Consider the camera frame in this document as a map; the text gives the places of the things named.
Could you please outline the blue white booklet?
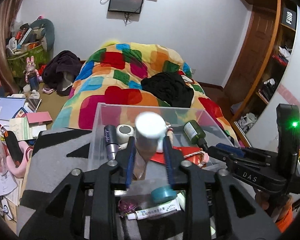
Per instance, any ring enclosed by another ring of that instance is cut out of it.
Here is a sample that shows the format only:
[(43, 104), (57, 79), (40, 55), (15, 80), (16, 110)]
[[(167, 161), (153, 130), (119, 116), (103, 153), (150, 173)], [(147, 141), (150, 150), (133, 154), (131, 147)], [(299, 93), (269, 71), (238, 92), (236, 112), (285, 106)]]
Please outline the blue white booklet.
[(0, 97), (0, 120), (10, 120), (24, 106), (25, 98)]

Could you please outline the pink bottle white cap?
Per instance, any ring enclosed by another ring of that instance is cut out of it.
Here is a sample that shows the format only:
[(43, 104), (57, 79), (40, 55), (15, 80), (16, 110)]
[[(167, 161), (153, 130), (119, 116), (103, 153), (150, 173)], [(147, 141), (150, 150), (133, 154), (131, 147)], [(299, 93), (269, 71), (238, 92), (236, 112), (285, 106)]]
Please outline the pink bottle white cap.
[(167, 132), (164, 119), (155, 112), (142, 112), (135, 119), (136, 156), (133, 174), (137, 180), (143, 180), (147, 163), (162, 149), (162, 140)]

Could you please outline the green storage box clutter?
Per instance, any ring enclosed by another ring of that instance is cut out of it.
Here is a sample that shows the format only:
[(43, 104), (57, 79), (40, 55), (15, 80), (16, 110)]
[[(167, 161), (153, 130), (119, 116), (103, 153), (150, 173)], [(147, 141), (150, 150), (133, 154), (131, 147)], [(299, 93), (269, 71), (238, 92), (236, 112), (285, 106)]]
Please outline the green storage box clutter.
[(47, 18), (32, 23), (16, 23), (16, 29), (6, 45), (7, 63), (14, 78), (25, 75), (26, 59), (34, 58), (36, 68), (47, 64), (55, 42), (55, 28)]

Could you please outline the purple spray bottle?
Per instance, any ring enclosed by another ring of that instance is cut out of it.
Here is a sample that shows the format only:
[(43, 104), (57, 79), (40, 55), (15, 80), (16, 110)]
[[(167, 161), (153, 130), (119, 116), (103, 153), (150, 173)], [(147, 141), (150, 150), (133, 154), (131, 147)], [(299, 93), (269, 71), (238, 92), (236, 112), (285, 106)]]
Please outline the purple spray bottle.
[(108, 160), (114, 160), (119, 151), (119, 141), (117, 139), (116, 127), (114, 125), (107, 125), (104, 127), (104, 140), (106, 147), (106, 154)]

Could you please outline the white gauze tape roll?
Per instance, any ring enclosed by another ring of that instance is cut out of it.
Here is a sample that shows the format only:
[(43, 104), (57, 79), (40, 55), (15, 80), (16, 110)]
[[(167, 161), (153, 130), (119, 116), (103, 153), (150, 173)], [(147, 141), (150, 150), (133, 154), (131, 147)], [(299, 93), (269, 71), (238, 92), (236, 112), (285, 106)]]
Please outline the white gauze tape roll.
[(116, 128), (117, 138), (120, 144), (127, 143), (129, 137), (134, 135), (134, 128), (130, 125), (121, 124)]

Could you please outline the white toothpaste box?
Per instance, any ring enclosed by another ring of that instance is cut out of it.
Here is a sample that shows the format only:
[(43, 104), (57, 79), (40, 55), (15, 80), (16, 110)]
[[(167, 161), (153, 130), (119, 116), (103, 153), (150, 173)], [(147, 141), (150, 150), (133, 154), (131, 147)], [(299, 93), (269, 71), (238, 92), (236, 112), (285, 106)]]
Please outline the white toothpaste box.
[(134, 211), (127, 215), (128, 220), (143, 220), (165, 215), (170, 212), (180, 211), (181, 207), (177, 199), (171, 200), (156, 207), (150, 207), (143, 210)]

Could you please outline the black clothing on bed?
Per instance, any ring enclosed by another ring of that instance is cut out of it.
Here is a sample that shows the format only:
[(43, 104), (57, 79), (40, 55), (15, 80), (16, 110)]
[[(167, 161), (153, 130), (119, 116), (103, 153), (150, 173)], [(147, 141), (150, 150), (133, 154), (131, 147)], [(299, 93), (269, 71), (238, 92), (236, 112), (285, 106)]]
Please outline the black clothing on bed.
[(190, 108), (194, 90), (178, 72), (161, 72), (141, 80), (142, 90), (168, 103), (171, 107)]

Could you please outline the pink rabbit toy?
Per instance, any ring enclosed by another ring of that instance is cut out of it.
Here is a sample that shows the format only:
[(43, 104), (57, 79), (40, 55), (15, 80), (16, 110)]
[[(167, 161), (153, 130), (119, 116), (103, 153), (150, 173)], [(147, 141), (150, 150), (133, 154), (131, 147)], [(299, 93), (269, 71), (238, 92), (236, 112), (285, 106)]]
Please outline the pink rabbit toy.
[(34, 62), (34, 56), (26, 58), (25, 82), (30, 85), (31, 90), (39, 89), (39, 72)]

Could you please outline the dark green glass bottle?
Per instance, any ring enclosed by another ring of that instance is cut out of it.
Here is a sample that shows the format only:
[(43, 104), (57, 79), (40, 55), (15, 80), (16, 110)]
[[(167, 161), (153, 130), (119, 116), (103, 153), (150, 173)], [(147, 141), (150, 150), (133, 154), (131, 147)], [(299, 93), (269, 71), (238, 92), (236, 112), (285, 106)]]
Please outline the dark green glass bottle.
[(205, 140), (206, 134), (196, 120), (190, 120), (183, 126), (183, 131), (191, 144), (197, 145), (204, 152), (207, 152), (208, 145)]

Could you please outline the wall mounted monitor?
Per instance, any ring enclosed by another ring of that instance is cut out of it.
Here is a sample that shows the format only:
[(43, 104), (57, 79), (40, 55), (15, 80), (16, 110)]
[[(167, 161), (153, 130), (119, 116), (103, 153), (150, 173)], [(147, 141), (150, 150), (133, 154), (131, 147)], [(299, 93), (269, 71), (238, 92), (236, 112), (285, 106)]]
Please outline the wall mounted monitor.
[(143, 0), (110, 0), (108, 11), (139, 14), (142, 5)]

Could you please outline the colourful patchwork blanket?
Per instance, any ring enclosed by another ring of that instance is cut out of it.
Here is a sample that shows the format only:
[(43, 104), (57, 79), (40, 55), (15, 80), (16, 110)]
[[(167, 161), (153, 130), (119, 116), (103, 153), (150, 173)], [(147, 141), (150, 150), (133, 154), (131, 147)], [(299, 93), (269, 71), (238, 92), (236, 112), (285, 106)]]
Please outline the colourful patchwork blanket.
[(161, 99), (141, 83), (156, 74), (177, 74), (185, 90), (174, 98), (188, 101), (190, 108), (204, 109), (230, 137), (238, 139), (221, 108), (192, 78), (191, 68), (173, 49), (158, 44), (114, 43), (94, 52), (81, 67), (70, 95), (53, 128), (92, 129), (98, 103), (171, 107), (172, 99)]

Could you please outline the red tea package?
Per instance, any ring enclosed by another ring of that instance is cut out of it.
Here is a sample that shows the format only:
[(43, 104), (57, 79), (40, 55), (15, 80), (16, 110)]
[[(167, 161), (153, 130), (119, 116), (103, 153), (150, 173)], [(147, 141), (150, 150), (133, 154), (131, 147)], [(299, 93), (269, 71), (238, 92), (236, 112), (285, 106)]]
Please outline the red tea package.
[(151, 157), (151, 161), (154, 161), (156, 163), (165, 164), (166, 163), (166, 157), (169, 157), (169, 159), (172, 158), (175, 151), (179, 151), (182, 153), (183, 158), (185, 160), (188, 160), (197, 166), (204, 166), (207, 163), (207, 160), (205, 158), (205, 153), (198, 147), (177, 147), (173, 146), (173, 150), (170, 150), (169, 153), (158, 153), (156, 152), (153, 157)]

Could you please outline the white green ointment tube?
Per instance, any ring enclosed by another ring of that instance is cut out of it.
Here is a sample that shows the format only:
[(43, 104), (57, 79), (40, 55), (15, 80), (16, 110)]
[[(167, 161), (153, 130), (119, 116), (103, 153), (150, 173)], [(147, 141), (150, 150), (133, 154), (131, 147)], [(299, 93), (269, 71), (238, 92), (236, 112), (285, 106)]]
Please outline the white green ointment tube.
[(185, 211), (185, 204), (186, 204), (186, 197), (185, 197), (185, 191), (180, 191), (177, 193), (176, 197), (180, 208)]

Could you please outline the clear plastic storage bin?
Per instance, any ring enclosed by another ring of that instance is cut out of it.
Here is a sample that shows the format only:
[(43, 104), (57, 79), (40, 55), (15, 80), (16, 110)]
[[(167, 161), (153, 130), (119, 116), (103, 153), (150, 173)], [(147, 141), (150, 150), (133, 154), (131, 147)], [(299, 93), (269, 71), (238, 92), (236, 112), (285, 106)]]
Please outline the clear plastic storage bin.
[(218, 143), (236, 146), (237, 142), (219, 127), (204, 109), (154, 106), (132, 106), (99, 103), (95, 113), (88, 168), (93, 170), (113, 158), (119, 147), (134, 137), (142, 150), (156, 150), (162, 157), (162, 141), (168, 130), (173, 132), (173, 145), (192, 147), (183, 127), (194, 120), (203, 129), (209, 146)]

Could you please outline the dark purple clothes pile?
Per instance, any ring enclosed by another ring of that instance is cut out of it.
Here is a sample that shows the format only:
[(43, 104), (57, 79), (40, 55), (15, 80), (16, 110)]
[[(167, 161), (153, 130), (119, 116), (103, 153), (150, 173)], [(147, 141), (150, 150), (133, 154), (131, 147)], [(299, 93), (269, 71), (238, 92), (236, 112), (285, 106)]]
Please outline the dark purple clothes pile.
[(44, 68), (43, 83), (58, 95), (69, 96), (81, 66), (80, 58), (74, 53), (69, 50), (61, 51)]

